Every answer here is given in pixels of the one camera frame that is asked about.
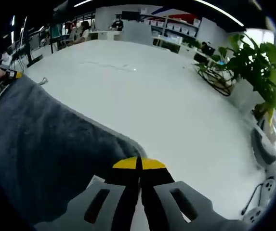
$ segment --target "desk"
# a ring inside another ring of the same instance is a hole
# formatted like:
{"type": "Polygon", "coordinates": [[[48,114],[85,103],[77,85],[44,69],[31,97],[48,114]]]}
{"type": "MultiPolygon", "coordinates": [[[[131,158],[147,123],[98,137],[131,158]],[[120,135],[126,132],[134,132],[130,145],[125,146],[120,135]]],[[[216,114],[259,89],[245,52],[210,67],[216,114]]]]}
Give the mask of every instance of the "desk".
{"type": "Polygon", "coordinates": [[[169,49],[173,53],[179,53],[181,46],[179,43],[168,40],[167,37],[153,37],[153,45],[156,46],[158,42],[162,43],[161,47],[169,49]]]}
{"type": "Polygon", "coordinates": [[[212,59],[210,59],[210,57],[208,55],[202,53],[201,51],[189,48],[189,47],[187,47],[183,44],[179,44],[177,42],[173,42],[173,41],[167,39],[167,37],[162,37],[162,36],[161,37],[153,37],[153,40],[154,40],[154,45],[156,45],[156,43],[157,43],[156,40],[161,40],[163,43],[169,44],[170,48],[167,48],[166,46],[163,46],[163,47],[171,50],[174,53],[183,55],[185,57],[189,57],[189,58],[193,59],[194,55],[196,53],[198,53],[198,54],[202,55],[203,57],[212,61],[212,59]]]}
{"type": "Polygon", "coordinates": [[[116,38],[116,36],[119,35],[120,33],[121,33],[121,31],[112,31],[112,30],[108,30],[108,31],[91,31],[86,40],[87,41],[94,40],[94,39],[98,39],[98,40],[119,40],[118,38],[116,38]]]}
{"type": "Polygon", "coordinates": [[[67,47],[25,72],[77,112],[138,142],[150,158],[240,218],[264,180],[250,130],[229,102],[201,79],[188,58],[155,47],[93,40],[67,47]]]}

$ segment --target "gray cloth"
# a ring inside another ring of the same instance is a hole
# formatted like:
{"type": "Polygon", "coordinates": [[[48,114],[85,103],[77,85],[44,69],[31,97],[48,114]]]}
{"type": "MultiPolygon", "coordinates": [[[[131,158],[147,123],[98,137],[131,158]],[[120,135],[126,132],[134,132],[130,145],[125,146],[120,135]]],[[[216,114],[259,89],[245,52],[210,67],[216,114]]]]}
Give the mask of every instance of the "gray cloth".
{"type": "Polygon", "coordinates": [[[133,140],[61,104],[26,76],[0,96],[0,184],[31,224],[65,213],[93,175],[145,156],[133,140]]]}

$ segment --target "wall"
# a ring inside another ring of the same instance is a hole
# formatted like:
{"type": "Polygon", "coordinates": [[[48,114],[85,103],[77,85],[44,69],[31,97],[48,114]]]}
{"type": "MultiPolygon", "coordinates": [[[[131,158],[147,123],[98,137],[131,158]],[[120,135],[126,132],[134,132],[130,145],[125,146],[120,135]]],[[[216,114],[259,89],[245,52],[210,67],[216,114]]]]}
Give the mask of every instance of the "wall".
{"type": "Polygon", "coordinates": [[[202,18],[197,33],[197,40],[200,42],[210,42],[210,46],[217,50],[218,47],[227,45],[228,33],[213,21],[202,18]]]}
{"type": "MultiPolygon", "coordinates": [[[[108,30],[115,19],[115,14],[122,13],[122,11],[136,11],[143,14],[152,14],[154,11],[162,8],[154,5],[120,5],[101,7],[96,9],[95,13],[95,28],[96,30],[108,30]]],[[[157,16],[175,15],[175,14],[190,14],[188,12],[169,9],[156,13],[157,16]]],[[[197,40],[200,42],[209,41],[211,46],[218,49],[220,46],[225,46],[227,43],[228,34],[213,21],[202,18],[199,31],[197,33],[197,40]]]]}
{"type": "MultiPolygon", "coordinates": [[[[120,5],[97,8],[95,12],[95,28],[96,30],[108,30],[115,19],[115,14],[122,13],[122,11],[136,11],[142,14],[152,14],[154,11],[162,8],[154,5],[120,5]]],[[[170,9],[156,13],[157,16],[166,16],[173,14],[184,14],[187,12],[170,9]]]]}

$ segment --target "green plant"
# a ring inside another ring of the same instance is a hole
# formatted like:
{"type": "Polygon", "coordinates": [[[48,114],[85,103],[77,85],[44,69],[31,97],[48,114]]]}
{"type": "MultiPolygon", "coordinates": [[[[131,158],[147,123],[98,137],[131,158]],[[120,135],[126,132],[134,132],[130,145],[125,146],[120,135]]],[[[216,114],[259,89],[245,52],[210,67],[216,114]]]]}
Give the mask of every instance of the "green plant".
{"type": "Polygon", "coordinates": [[[235,34],[229,37],[232,48],[220,47],[219,55],[213,55],[214,60],[211,65],[197,64],[199,74],[221,75],[223,71],[230,74],[230,80],[246,79],[252,86],[253,90],[265,100],[264,103],[257,105],[255,108],[256,117],[263,116],[266,112],[269,118],[272,117],[276,110],[276,46],[272,43],[262,43],[260,46],[248,37],[253,48],[244,41],[247,35],[235,34]],[[233,57],[224,64],[218,64],[219,60],[225,60],[227,53],[231,51],[233,57]]]}
{"type": "Polygon", "coordinates": [[[196,39],[183,39],[183,43],[190,48],[197,47],[198,49],[200,49],[202,46],[201,43],[196,39]]]}

